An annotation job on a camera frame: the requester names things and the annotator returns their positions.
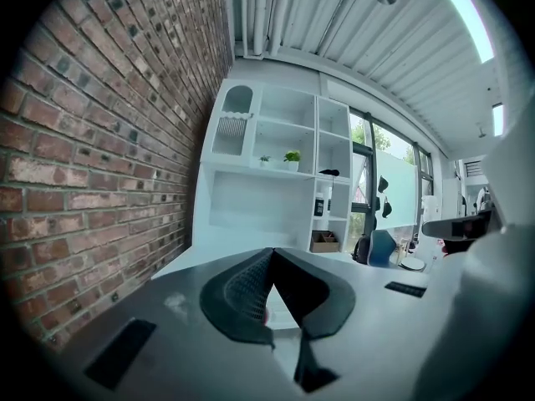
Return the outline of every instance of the black slot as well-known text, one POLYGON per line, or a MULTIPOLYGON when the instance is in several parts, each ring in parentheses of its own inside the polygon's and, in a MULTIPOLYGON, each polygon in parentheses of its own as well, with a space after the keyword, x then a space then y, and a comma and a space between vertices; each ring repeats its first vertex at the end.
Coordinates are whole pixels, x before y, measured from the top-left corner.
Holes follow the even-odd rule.
POLYGON ((422 298, 425 290, 427 289, 422 287, 414 287, 412 285, 406 285, 399 282, 389 282, 385 285, 385 288, 392 291, 402 292, 403 294, 408 294, 409 296, 414 296, 418 298, 422 298))
POLYGON ((85 369, 85 375, 105 388, 114 390, 155 328, 155 324, 140 319, 129 322, 85 369))

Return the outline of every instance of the ceiling light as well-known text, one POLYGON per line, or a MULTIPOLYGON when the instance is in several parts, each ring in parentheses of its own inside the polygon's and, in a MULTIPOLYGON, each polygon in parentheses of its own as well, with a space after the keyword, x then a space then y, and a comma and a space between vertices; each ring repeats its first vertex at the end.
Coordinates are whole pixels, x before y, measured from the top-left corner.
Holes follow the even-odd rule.
POLYGON ((503 104, 492 106, 492 117, 494 118, 494 136, 503 134, 503 104))
POLYGON ((451 0, 457 12, 461 15, 471 39, 476 45, 477 53, 481 63, 485 63, 489 59, 494 58, 492 51, 491 40, 488 37, 485 25, 477 12, 474 3, 471 0, 451 0))

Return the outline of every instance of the chair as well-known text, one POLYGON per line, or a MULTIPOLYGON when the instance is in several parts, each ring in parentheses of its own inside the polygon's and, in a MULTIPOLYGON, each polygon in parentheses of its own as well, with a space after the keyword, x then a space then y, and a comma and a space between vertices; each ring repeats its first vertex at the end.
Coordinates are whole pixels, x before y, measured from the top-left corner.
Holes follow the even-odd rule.
POLYGON ((368 265, 374 267, 391 267, 390 255, 394 250, 395 241, 388 231, 372 231, 369 242, 368 265))

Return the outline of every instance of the white cabinet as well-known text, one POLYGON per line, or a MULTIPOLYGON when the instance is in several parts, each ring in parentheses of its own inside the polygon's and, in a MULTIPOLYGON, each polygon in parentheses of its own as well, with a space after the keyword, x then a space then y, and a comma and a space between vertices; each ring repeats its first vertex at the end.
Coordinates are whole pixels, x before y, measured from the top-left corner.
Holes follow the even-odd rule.
POLYGON ((343 248, 351 199, 349 109, 304 92, 225 80, 217 95, 201 155, 193 243, 307 250, 322 224, 343 248), (297 171, 284 156, 298 150, 297 171), (266 165, 260 158, 269 156, 266 165), (319 174, 338 170, 340 175, 319 174), (324 222, 313 217, 316 193, 329 193, 324 222))

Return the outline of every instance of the black hat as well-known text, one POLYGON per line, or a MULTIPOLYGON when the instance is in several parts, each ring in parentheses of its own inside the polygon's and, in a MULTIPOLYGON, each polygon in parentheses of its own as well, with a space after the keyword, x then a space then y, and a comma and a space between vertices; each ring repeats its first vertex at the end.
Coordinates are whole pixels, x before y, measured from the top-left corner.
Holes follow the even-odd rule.
POLYGON ((379 191, 379 193, 383 193, 383 191, 385 191, 387 187, 388 181, 385 180, 383 176, 381 176, 381 178, 379 178, 379 187, 377 188, 377 190, 379 191))
POLYGON ((383 206, 383 218, 386 218, 392 213, 392 205, 388 202, 388 198, 385 197, 385 206, 383 206))

